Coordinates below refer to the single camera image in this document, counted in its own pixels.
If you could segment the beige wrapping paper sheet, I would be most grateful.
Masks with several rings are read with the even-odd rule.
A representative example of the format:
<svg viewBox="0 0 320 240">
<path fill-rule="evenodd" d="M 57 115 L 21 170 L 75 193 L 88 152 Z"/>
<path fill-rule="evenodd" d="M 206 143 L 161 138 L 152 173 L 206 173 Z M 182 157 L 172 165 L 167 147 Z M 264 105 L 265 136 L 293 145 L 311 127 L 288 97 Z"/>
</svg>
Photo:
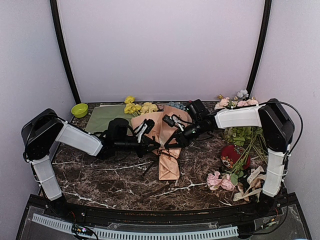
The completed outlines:
<svg viewBox="0 0 320 240">
<path fill-rule="evenodd" d="M 188 123 L 192 121 L 192 118 L 186 111 L 170 107 L 168 105 L 164 106 L 163 111 L 147 113 L 131 119 L 131 125 L 134 129 L 138 127 L 145 119 L 151 119 L 154 121 L 154 127 L 147 134 L 147 136 L 149 138 L 155 138 L 155 141 L 160 143 L 160 148 L 157 150 L 164 150 L 164 144 L 175 132 L 175 130 L 177 130 L 176 127 L 170 127 L 166 122 L 163 121 L 163 117 L 165 115 L 176 115 Z M 179 157 L 181 149 L 171 148 L 169 151 L 175 157 Z M 161 154 L 158 163 L 158 179 L 160 181 L 171 181 L 178 180 L 179 177 L 180 170 L 177 161 L 174 158 Z"/>
</svg>

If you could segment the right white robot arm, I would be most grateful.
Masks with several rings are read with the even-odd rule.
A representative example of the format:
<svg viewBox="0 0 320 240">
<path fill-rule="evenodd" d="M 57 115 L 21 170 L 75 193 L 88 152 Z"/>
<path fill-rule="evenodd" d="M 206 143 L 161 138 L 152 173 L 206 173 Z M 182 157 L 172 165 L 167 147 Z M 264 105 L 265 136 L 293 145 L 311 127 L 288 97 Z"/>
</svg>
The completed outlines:
<svg viewBox="0 0 320 240">
<path fill-rule="evenodd" d="M 210 112 L 199 99 L 186 106 L 192 124 L 178 128 L 164 144 L 165 149 L 184 148 L 201 134 L 217 129 L 258 127 L 266 143 L 268 162 L 262 193 L 274 198 L 288 168 L 295 144 L 292 143 L 295 125 L 284 109 L 285 103 L 272 98 L 256 105 L 216 109 Z"/>
</svg>

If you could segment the blue fake flower stem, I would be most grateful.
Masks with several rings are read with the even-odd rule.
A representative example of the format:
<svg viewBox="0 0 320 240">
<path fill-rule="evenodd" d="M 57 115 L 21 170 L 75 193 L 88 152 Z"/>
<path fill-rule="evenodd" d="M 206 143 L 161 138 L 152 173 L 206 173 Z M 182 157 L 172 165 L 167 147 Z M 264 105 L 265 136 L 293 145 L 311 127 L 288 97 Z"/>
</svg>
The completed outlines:
<svg viewBox="0 0 320 240">
<path fill-rule="evenodd" d="M 182 110 L 182 111 L 186 110 L 186 106 L 182 102 L 173 102 L 173 101 L 171 101 L 167 105 L 170 106 L 170 107 Z"/>
</svg>

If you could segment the dark brown ribbon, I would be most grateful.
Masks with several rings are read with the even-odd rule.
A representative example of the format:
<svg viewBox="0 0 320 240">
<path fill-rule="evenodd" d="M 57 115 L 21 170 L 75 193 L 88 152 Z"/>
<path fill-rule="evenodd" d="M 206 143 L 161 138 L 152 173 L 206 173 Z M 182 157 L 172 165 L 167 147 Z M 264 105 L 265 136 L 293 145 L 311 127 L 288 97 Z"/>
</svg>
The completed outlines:
<svg viewBox="0 0 320 240">
<path fill-rule="evenodd" d="M 167 156 L 167 157 L 170 157 L 170 158 L 175 159 L 175 160 L 177 161 L 178 169 L 180 169 L 180 161 L 179 161 L 179 158 L 176 157 L 176 156 L 174 156 L 174 155 L 172 155 L 171 152 L 170 152 L 168 149 L 161 149 L 161 150 L 157 150 L 156 152 L 157 152 L 156 155 L 157 155 L 158 157 L 160 157 L 160 155 L 165 155 L 165 156 Z M 148 173 L 148 171 L 149 171 L 156 163 L 158 163 L 158 162 L 159 162 L 159 159 L 158 159 L 158 160 L 154 160 L 154 161 L 147 167 L 147 169 L 143 172 L 143 174 L 141 175 L 141 177 L 144 178 L 144 176 Z M 140 199 L 137 199 L 137 200 L 133 201 L 132 203 L 133 203 L 133 204 L 141 203 L 141 202 L 145 201 L 146 199 L 148 199 L 149 197 L 154 196 L 155 194 L 160 193 L 160 192 L 162 192 L 163 190 L 168 189 L 168 188 L 171 186 L 172 183 L 173 183 L 173 181 L 171 180 L 167 185 L 165 185 L 165 186 L 163 186 L 163 187 L 161 187 L 161 188 L 159 188 L 159 189 L 157 189 L 157 190 L 155 190 L 155 191 L 153 191 L 153 192 L 150 192 L 150 193 L 145 194 L 145 195 L 142 196 Z"/>
</svg>

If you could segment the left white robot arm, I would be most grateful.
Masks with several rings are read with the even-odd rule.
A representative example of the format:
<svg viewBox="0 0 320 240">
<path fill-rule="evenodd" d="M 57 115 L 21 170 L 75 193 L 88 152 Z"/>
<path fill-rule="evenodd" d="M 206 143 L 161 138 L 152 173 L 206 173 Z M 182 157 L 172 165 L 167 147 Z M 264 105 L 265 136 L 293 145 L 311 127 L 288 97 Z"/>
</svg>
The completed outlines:
<svg viewBox="0 0 320 240">
<path fill-rule="evenodd" d="M 65 203 L 62 190 L 53 170 L 50 149 L 54 143 L 62 143 L 100 160 L 113 157 L 117 152 L 135 152 L 143 157 L 160 148 L 155 138 L 148 137 L 154 127 L 152 119 L 145 119 L 136 128 L 124 118 L 115 118 L 101 133 L 89 133 L 57 116 L 48 108 L 26 123 L 21 129 L 24 144 L 23 159 L 30 163 L 35 179 L 51 203 L 51 210 L 60 218 L 71 213 Z"/>
</svg>

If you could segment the bright yellow flower stem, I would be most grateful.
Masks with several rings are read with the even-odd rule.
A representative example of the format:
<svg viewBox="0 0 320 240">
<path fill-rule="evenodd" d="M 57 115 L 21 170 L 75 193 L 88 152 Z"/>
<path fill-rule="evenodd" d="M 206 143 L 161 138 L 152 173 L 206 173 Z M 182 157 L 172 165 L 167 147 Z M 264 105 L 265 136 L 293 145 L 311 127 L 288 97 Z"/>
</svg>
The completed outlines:
<svg viewBox="0 0 320 240">
<path fill-rule="evenodd" d="M 129 95 L 124 100 L 125 108 L 124 113 L 133 116 L 139 116 L 141 114 L 142 106 L 135 103 L 135 97 Z"/>
</svg>

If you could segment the pale yellow flower stem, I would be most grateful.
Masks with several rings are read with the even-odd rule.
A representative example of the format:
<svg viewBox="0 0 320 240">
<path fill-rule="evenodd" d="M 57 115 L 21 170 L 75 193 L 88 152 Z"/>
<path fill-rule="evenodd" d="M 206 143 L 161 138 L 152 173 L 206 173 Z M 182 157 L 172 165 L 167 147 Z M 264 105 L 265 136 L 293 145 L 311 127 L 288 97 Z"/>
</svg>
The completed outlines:
<svg viewBox="0 0 320 240">
<path fill-rule="evenodd" d="M 154 113 L 154 112 L 157 112 L 159 109 L 158 109 L 158 106 L 152 102 L 145 102 L 141 109 L 140 109 L 140 114 L 141 115 L 145 115 L 145 114 L 148 114 L 148 113 Z"/>
</svg>

